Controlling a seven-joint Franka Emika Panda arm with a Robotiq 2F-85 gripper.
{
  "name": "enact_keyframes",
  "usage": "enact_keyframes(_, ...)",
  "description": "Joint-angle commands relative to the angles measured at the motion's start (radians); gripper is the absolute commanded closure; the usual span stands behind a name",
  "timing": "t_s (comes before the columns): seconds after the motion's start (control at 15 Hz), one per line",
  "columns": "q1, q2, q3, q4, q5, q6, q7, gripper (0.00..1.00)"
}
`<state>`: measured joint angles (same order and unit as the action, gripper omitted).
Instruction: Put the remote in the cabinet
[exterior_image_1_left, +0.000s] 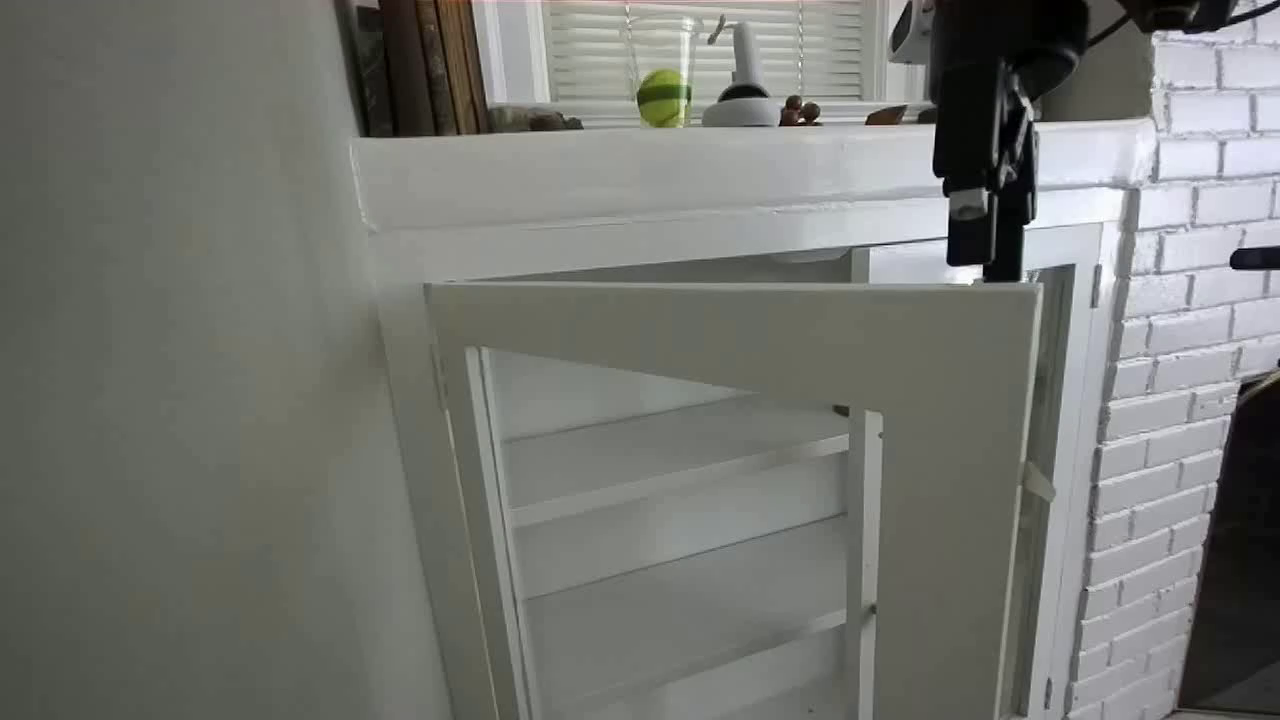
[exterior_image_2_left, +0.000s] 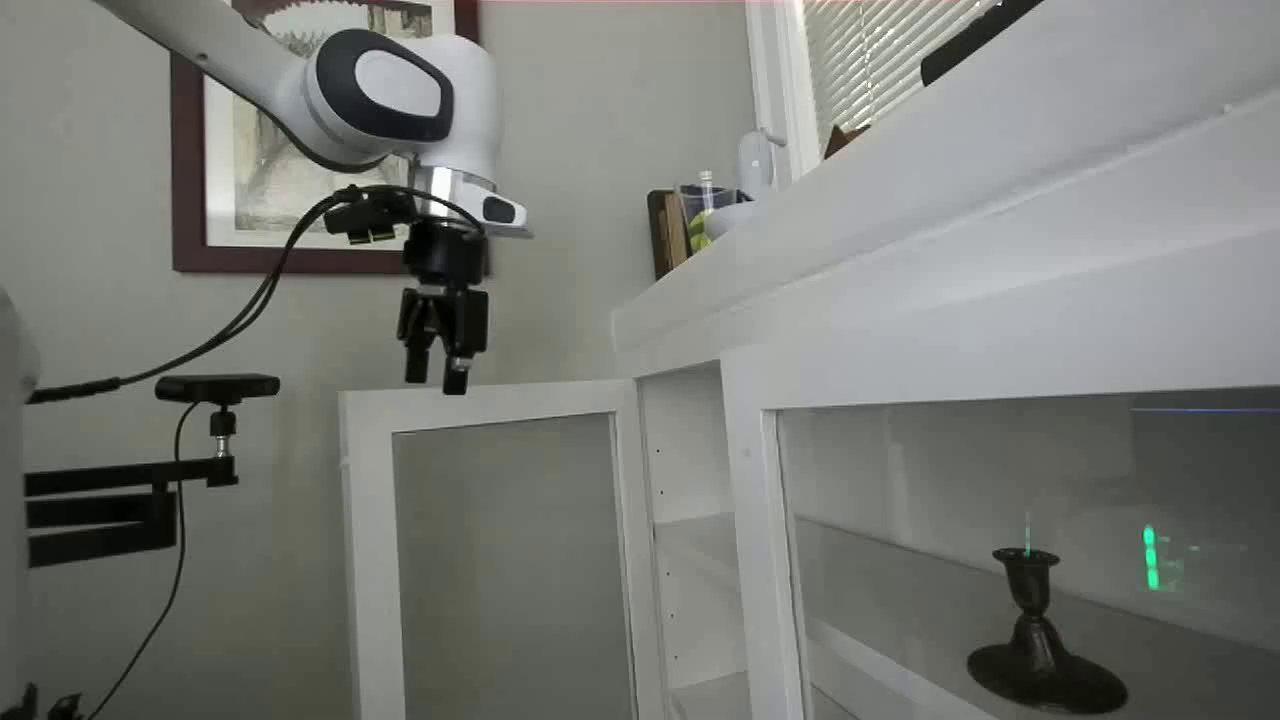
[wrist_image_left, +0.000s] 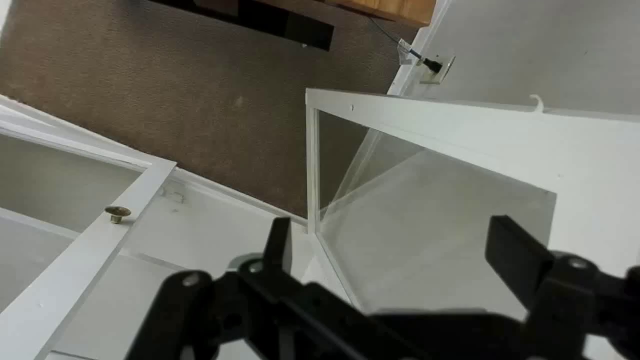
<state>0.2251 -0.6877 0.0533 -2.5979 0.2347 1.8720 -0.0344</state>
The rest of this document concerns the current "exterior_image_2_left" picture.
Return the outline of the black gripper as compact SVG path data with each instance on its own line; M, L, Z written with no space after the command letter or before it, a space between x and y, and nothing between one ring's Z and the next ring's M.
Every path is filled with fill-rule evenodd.
M418 288L399 298L403 380L427 383L427 346L444 341L444 398L463 398L474 355L489 347L489 241L462 219L418 219L403 244Z

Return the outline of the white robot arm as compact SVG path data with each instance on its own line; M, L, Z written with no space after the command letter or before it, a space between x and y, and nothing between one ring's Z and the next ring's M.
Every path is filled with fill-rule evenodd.
M95 0L115 22L191 60L205 76L261 108L310 162L368 172L388 157L403 183L340 189L287 233L257 298L188 366L248 332L277 298L304 230L323 219L353 244L408 230L403 265L418 288L399 298L403 380L427 380L427 347L444 346L444 393L463 398L474 362L489 347L482 294L496 233L524 233L529 209L496 189L496 60L468 35L397 40L338 28L310 55L227 0Z

